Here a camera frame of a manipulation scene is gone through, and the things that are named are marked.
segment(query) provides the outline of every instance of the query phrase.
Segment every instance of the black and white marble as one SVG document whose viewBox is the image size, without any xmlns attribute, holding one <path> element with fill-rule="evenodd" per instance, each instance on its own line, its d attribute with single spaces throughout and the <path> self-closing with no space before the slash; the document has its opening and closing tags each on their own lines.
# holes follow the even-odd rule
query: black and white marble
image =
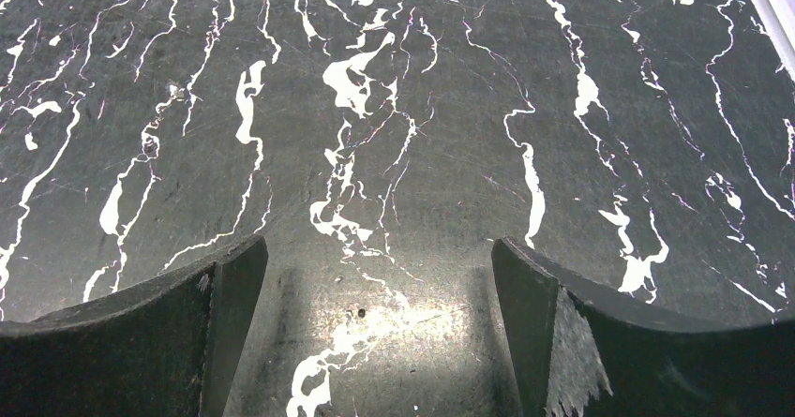
<svg viewBox="0 0 795 417">
<path fill-rule="evenodd" d="M 750 0 L 0 0 L 0 46 L 0 317 L 260 232 L 229 415 L 514 415 L 505 234 L 792 317 L 795 86 Z"/>
</svg>

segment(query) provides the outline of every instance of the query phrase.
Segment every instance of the marble countertop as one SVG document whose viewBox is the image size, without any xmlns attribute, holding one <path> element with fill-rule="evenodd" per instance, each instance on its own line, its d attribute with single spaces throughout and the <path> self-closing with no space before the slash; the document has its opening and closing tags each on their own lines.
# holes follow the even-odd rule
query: marble countertop
<svg viewBox="0 0 795 417">
<path fill-rule="evenodd" d="M 516 415 L 506 234 L 793 315 L 795 85 L 750 0 L 0 0 L 0 50 L 0 318 L 261 233 L 228 415 Z"/>
</svg>

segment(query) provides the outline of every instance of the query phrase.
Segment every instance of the marble floor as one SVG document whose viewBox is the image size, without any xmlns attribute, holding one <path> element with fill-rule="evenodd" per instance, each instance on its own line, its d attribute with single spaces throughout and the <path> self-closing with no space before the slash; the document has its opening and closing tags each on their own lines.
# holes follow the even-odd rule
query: marble floor
<svg viewBox="0 0 795 417">
<path fill-rule="evenodd" d="M 518 415 L 504 235 L 795 311 L 795 85 L 750 0 L 0 0 L 0 50 L 0 318 L 263 234 L 230 416 Z"/>
</svg>

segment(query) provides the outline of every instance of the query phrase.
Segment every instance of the black marble surface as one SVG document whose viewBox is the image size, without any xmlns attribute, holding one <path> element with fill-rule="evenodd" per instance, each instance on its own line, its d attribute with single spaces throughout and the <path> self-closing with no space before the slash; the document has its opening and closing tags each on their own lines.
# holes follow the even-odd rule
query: black marble surface
<svg viewBox="0 0 795 417">
<path fill-rule="evenodd" d="M 759 22 L 750 0 L 0 0 L 1 316 L 259 232 L 233 416 L 515 415 L 505 234 L 683 314 L 791 318 L 795 87 Z"/>
</svg>

